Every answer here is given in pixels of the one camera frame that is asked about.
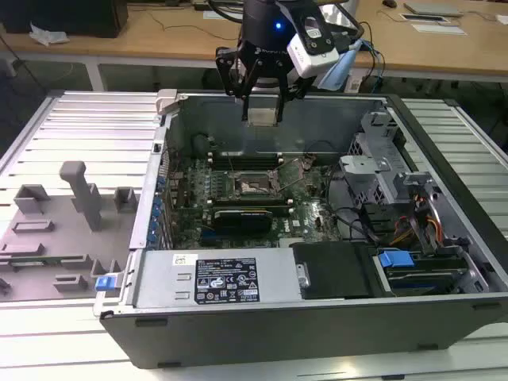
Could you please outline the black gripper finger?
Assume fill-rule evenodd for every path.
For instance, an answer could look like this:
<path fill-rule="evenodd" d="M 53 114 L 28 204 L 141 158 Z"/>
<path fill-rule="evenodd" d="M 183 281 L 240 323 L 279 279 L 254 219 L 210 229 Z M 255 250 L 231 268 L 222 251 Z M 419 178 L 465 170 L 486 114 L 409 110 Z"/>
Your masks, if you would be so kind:
<path fill-rule="evenodd" d="M 245 73 L 242 75 L 238 64 L 241 58 L 247 58 Z M 248 120 L 249 96 L 260 78 L 262 59 L 254 58 L 247 49 L 240 51 L 233 48 L 216 49 L 216 67 L 225 93 L 243 101 L 242 121 Z"/>
<path fill-rule="evenodd" d="M 287 79 L 287 71 L 282 61 L 276 62 L 276 73 L 279 83 L 279 96 L 275 109 L 276 122 L 283 120 L 284 106 L 294 99 L 303 99 L 306 95 L 306 79 L 298 77 L 290 86 Z"/>

